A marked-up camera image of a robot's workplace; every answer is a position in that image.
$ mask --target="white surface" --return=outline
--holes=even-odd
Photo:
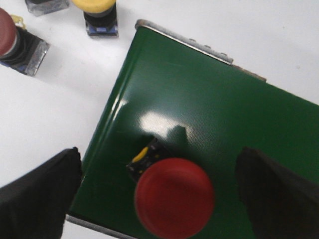
[[[35,17],[22,0],[0,0],[51,47],[35,77],[0,66],[0,186],[59,151],[83,155],[135,34],[153,21],[227,53],[234,64],[319,104],[319,1],[118,0],[117,39],[87,36],[73,4]],[[63,239],[109,236],[66,222]]]

